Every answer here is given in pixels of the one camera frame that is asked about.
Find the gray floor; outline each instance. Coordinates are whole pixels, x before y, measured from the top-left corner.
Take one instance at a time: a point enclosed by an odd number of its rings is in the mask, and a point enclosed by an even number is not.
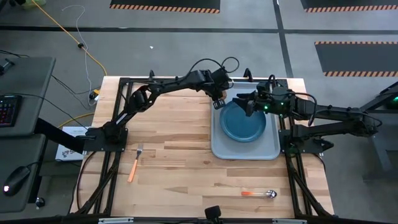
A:
[[[45,10],[65,26],[74,26],[81,8],[66,6],[82,4],[86,14],[82,27],[140,28],[229,28],[276,29],[272,0],[221,0],[220,14],[189,14],[110,10],[110,0],[48,0]],[[300,0],[280,0],[285,29],[316,30],[398,30],[398,11],[331,12],[307,14]],[[39,10],[5,9],[0,13],[1,25],[53,26]],[[104,64],[109,75],[183,75],[198,59],[223,60],[235,56],[241,62],[234,73],[241,76],[249,67],[255,77],[286,77],[278,34],[260,33],[189,33],[189,32],[84,32],[90,52]],[[321,104],[361,106],[397,78],[324,77],[315,50],[315,41],[326,40],[398,40],[398,35],[286,35],[292,71],[295,78],[304,78],[307,91]],[[84,54],[62,32],[0,31],[0,49],[30,56],[57,58],[54,75],[75,91],[88,89]],[[101,85],[102,71],[88,62],[93,86]],[[216,68],[211,63],[198,68]],[[51,81],[46,98],[73,116],[93,111],[80,103],[58,83]],[[44,104],[41,117],[57,125],[68,119],[49,104]],[[89,125],[91,118],[84,119]],[[382,222],[398,222],[398,184],[394,182],[364,183],[362,175],[378,169],[375,153],[367,139],[349,135],[328,138],[335,147],[325,153],[326,175],[335,213],[344,218]],[[56,146],[50,147],[48,158]],[[22,213],[0,214],[0,219],[64,215],[72,199],[76,174],[46,177],[40,196],[47,206],[36,210],[28,206]]]

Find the white cable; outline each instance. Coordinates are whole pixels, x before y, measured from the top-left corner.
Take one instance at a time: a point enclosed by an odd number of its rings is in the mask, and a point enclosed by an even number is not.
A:
[[[88,51],[88,45],[87,45],[86,41],[84,40],[84,38],[81,36],[80,30],[79,30],[79,26],[78,26],[79,19],[86,12],[86,8],[84,6],[81,6],[81,5],[71,5],[71,6],[64,7],[62,9],[62,11],[64,11],[65,9],[67,9],[69,7],[73,7],[73,6],[79,6],[79,7],[83,8],[83,12],[81,12],[80,16],[77,17],[77,20],[76,20],[76,30],[79,33],[80,39],[81,39],[81,41],[83,41],[83,44],[85,45],[86,50]],[[87,80],[88,80],[88,83],[90,84],[90,88],[88,89],[89,91],[88,91],[88,96],[87,96],[87,103],[88,103],[88,106],[93,106],[93,105],[95,105],[96,102],[94,102],[93,104],[90,103],[90,91],[91,91],[92,84],[91,84],[90,76],[88,74],[87,51],[85,52],[85,66],[86,66]]]

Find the butcher block tabletop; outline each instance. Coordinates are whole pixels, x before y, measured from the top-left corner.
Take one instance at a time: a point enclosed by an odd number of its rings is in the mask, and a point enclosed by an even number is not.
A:
[[[104,77],[93,127],[111,120],[119,78]],[[287,81],[293,91],[306,92],[303,79],[288,78]],[[154,106],[128,122],[127,146],[121,156],[114,192],[113,217],[203,218],[205,208],[214,205],[220,206],[224,218],[294,217],[284,156],[272,161],[217,158],[210,144],[211,106],[211,99],[204,92],[180,90],[158,97]],[[135,178],[129,183],[127,179],[140,142],[144,143],[144,150]],[[97,152],[83,171],[80,205],[98,185],[103,157],[104,153]],[[322,163],[312,154],[302,157],[308,188],[326,211],[333,213]],[[297,188],[300,208],[304,211],[302,192]],[[267,190],[275,190],[278,196],[273,199],[241,196],[242,191]],[[76,201],[71,209],[74,211]]]

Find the blue plate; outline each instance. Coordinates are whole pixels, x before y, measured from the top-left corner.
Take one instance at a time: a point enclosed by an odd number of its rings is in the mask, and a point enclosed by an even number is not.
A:
[[[266,128],[266,121],[264,112],[257,111],[248,117],[244,110],[232,101],[227,103],[220,113],[221,128],[227,136],[239,142],[251,142],[260,137]]]

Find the orange and black striped tape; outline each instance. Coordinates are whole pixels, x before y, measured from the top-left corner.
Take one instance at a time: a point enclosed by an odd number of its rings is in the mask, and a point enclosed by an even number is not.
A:
[[[323,72],[326,77],[398,77],[398,72]]]
[[[125,4],[112,4],[111,9],[134,9],[134,10],[148,10],[148,11],[164,11],[164,12],[199,12],[199,13],[220,13],[219,9],[206,9],[195,7],[173,7],[173,6],[135,6]]]
[[[398,44],[397,41],[316,41],[318,44]]]
[[[351,12],[351,11],[373,11],[398,9],[398,5],[384,6],[343,6],[343,7],[311,7],[304,9],[305,12]]]

